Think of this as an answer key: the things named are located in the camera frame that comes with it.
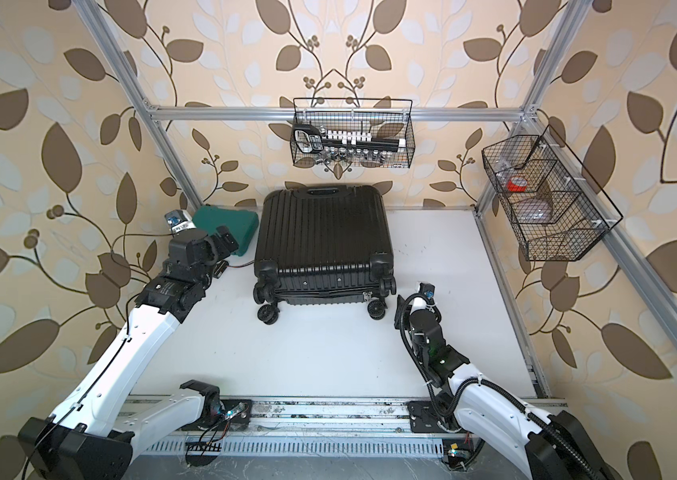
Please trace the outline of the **green plastic tool case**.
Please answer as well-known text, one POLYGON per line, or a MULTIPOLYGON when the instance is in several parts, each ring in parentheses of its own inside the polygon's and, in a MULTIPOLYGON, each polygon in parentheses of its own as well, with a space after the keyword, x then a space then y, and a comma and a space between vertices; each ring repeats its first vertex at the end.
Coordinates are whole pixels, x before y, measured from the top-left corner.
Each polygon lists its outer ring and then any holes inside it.
POLYGON ((256 212, 208 205, 204 205, 196 210, 192 221, 197 228, 208 232, 208 234, 218 232, 220 227, 228 228, 236 242, 238 242, 236 256, 244 256, 246 254, 248 247, 250 247, 250 242, 254 239, 254 233, 258 229, 258 224, 260 224, 256 212))

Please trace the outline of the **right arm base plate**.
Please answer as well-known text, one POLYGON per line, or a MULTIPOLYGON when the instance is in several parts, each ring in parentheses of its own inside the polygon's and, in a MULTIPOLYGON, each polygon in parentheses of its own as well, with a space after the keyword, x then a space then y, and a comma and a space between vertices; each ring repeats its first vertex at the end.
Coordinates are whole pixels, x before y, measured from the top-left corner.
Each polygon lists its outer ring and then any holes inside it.
POLYGON ((409 428, 416 434, 462 434, 465 432, 453 417, 442 420, 430 401, 410 401, 407 404, 409 428))

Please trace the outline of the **black hard-shell suitcase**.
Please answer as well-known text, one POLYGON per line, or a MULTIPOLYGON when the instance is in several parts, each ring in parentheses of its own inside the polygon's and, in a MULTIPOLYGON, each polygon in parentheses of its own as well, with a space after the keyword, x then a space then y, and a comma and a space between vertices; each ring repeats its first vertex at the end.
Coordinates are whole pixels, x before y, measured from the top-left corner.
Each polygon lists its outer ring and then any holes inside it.
POLYGON ((258 320, 293 306, 363 303, 384 318, 395 294, 394 256, 382 195, 369 185, 282 189, 264 199, 254 256, 258 320))

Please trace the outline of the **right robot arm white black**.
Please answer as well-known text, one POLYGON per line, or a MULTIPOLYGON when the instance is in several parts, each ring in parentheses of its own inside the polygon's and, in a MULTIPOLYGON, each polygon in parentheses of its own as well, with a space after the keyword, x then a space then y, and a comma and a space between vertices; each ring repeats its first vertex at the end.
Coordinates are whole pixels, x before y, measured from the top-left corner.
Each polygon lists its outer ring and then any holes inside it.
POLYGON ((575 416, 520 399, 447 343, 431 293, 399 296, 394 327, 424 380, 437 419, 452 420, 476 435, 528 479, 614 478, 575 416))

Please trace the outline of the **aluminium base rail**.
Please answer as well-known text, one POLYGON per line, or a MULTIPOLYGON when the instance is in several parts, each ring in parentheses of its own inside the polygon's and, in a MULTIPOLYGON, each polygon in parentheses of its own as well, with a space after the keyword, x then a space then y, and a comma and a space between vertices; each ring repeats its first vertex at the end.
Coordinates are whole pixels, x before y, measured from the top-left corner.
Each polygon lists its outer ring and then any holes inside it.
MULTIPOLYGON (((130 395, 116 417, 116 431, 132 430, 146 410, 168 399, 167 395, 130 395)), ((453 437, 435 423, 411 420, 408 404, 421 399, 391 397, 250 397, 250 406, 232 419, 228 436, 284 437, 453 437)), ((568 410, 561 398, 526 399, 551 413, 568 410)))

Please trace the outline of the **clear plastic bag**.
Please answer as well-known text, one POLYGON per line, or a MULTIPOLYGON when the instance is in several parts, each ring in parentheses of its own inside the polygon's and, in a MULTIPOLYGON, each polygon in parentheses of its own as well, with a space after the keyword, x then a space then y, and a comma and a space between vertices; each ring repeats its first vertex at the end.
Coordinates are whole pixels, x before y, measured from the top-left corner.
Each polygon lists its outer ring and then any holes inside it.
POLYGON ((520 224, 550 224, 553 217, 552 205, 545 199, 527 198, 513 206, 516 221, 520 224))

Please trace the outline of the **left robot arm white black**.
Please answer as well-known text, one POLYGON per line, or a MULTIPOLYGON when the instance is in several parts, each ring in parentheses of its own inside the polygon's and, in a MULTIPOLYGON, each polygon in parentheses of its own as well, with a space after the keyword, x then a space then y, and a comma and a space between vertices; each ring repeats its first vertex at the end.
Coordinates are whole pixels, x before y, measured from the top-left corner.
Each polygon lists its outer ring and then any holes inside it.
POLYGON ((120 479, 142 452, 190 424, 214 429, 240 414, 226 409, 218 386, 190 380, 130 420, 119 420, 144 370, 212 285, 216 265, 238 250, 224 226, 212 234, 180 225, 162 272, 136 296, 126 327, 80 385, 47 418, 30 418, 18 443, 23 474, 44 479, 120 479))

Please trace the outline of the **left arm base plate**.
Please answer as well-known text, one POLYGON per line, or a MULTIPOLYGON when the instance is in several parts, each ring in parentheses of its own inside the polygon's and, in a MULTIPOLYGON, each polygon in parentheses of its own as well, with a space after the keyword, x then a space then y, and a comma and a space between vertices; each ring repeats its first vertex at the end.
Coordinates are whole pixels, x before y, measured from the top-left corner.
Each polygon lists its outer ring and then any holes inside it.
POLYGON ((224 430, 240 431, 248 428, 252 420, 251 399, 222 399, 202 407, 200 417, 180 428, 182 431, 224 430))

